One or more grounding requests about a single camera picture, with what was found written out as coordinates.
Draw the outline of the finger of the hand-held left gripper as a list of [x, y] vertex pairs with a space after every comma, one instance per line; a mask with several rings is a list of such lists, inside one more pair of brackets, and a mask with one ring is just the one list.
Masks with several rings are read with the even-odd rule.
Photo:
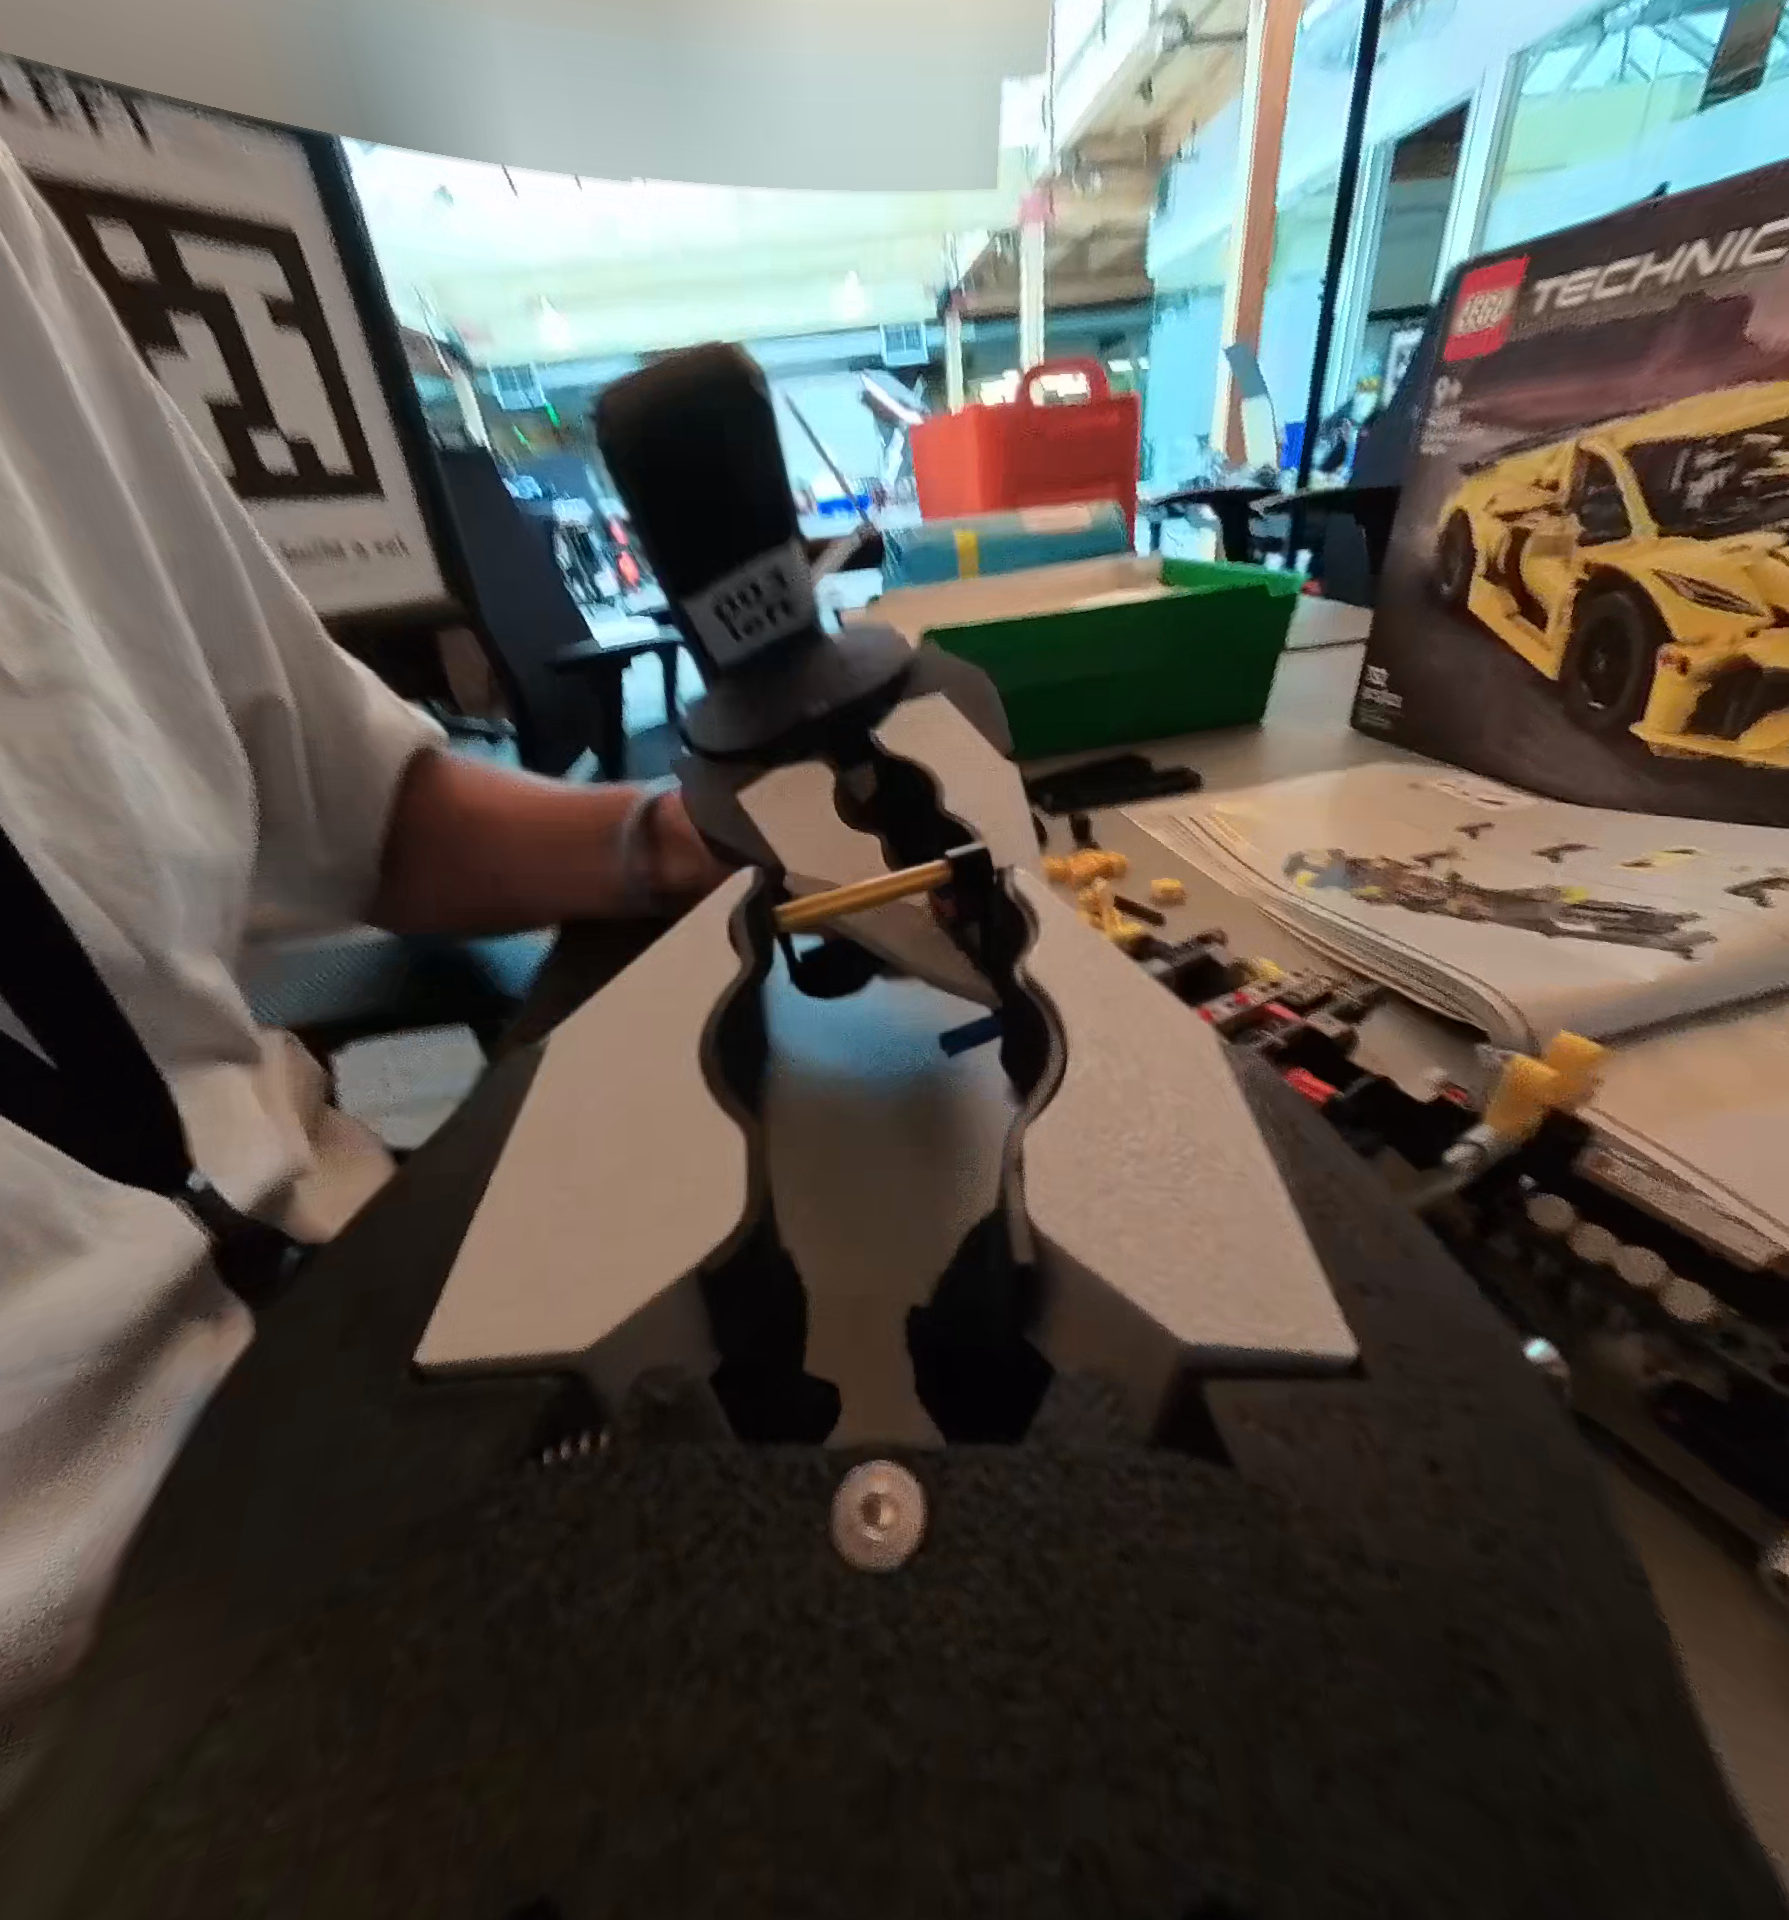
[[[742, 791], [739, 805], [780, 859], [790, 896], [833, 892], [935, 857], [927, 847], [892, 853], [884, 836], [848, 825], [840, 801], [839, 774], [822, 762], [769, 770]], [[988, 984], [920, 894], [858, 911], [814, 933], [866, 951], [884, 972], [988, 1006]]]
[[878, 770], [882, 839], [903, 857], [979, 846], [998, 871], [1042, 871], [1019, 767], [952, 698], [911, 698], [882, 717]]

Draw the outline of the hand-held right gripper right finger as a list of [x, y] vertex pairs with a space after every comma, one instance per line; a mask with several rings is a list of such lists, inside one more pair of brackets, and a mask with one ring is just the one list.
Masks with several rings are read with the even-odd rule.
[[1023, 867], [998, 881], [1003, 1216], [1029, 1337], [1105, 1381], [1343, 1377], [1359, 1343], [1225, 1044]]

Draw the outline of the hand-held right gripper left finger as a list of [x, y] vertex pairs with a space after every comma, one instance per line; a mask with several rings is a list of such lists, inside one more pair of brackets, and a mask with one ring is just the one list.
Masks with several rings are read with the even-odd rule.
[[769, 886], [745, 867], [571, 1011], [414, 1349], [426, 1379], [704, 1379], [704, 1274], [753, 1225], [756, 1120], [713, 1044], [753, 1009]]

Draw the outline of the yellow lego axle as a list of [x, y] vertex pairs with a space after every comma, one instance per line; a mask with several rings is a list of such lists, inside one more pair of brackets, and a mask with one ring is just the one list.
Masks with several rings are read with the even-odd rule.
[[785, 901], [773, 911], [777, 933], [800, 933], [848, 918], [937, 894], [955, 883], [955, 861], [942, 857], [848, 886]]

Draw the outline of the black lego connector blue pin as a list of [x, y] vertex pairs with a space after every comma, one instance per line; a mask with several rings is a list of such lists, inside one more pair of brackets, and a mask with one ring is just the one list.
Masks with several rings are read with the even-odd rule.
[[949, 881], [935, 891], [935, 920], [956, 953], [991, 986], [1001, 964], [1001, 889], [991, 853], [979, 840], [945, 856]]

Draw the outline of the person's left forearm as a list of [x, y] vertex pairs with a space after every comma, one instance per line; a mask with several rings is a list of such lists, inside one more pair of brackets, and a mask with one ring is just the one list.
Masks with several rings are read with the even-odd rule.
[[423, 750], [401, 772], [363, 925], [499, 937], [624, 921], [648, 901], [641, 833], [660, 796], [547, 782]]

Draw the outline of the pile of yellow lego pieces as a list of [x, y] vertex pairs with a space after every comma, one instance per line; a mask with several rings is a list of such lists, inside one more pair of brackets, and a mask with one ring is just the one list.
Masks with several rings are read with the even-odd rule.
[[1042, 877], [1073, 899], [1073, 908], [1103, 939], [1131, 958], [1145, 958], [1162, 948], [1170, 911], [1188, 905], [1188, 891], [1175, 877], [1153, 881], [1144, 894], [1130, 892], [1128, 857], [1083, 847], [1071, 853], [1042, 853]]

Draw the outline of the lego car chassis model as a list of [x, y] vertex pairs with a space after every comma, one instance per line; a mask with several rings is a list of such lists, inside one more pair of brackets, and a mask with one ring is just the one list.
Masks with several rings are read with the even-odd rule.
[[1587, 1106], [1477, 1140], [1503, 1058], [1385, 990], [1242, 962], [1213, 933], [1131, 955], [1259, 1055], [1409, 1204], [1579, 1416], [1789, 1603], [1789, 1244]]

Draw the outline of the yellow toy car set box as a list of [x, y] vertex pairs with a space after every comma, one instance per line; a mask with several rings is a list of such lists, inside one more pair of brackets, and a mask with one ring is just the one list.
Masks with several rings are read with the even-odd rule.
[[1353, 727], [1789, 829], [1789, 159], [1479, 254], [1413, 365]]

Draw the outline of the person's left hand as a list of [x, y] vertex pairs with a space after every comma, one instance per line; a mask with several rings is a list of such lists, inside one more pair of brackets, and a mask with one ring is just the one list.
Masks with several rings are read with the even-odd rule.
[[693, 908], [699, 901], [713, 894], [730, 875], [727, 865], [706, 847], [694, 829], [678, 790], [675, 800], [667, 801], [663, 852], [667, 883], [673, 889], [672, 899], [660, 911], [663, 915], [680, 915]]

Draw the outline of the white cardboard sheet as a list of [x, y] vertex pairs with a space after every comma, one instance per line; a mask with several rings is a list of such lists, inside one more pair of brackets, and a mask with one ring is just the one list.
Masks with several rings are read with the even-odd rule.
[[908, 643], [934, 631], [1136, 606], [1166, 594], [1162, 559], [1117, 555], [952, 584], [908, 585], [840, 612], [840, 631], [892, 629]]

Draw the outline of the green plastic bin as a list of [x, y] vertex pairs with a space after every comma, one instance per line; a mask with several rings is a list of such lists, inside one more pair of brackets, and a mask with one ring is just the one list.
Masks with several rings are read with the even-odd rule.
[[1136, 606], [934, 631], [986, 675], [1019, 760], [1258, 723], [1305, 582], [1235, 562], [1164, 560]]

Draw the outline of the light blue plastic bag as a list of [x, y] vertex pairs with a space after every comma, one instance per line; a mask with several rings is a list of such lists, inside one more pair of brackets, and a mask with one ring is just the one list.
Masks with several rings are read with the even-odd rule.
[[1121, 505], [1108, 499], [921, 520], [882, 531], [884, 591], [991, 579], [1133, 553]]

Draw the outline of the open instruction booklet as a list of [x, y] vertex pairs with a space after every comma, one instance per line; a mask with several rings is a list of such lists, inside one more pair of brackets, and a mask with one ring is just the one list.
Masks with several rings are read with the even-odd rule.
[[1496, 1055], [1601, 1047], [1590, 1165], [1789, 1260], [1789, 829], [1365, 764], [1128, 811], [1189, 870]]

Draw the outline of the black white marker card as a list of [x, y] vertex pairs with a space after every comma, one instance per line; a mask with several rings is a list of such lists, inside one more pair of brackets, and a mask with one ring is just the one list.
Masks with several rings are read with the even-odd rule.
[[5, 51], [0, 139], [316, 612], [448, 604], [320, 145]]

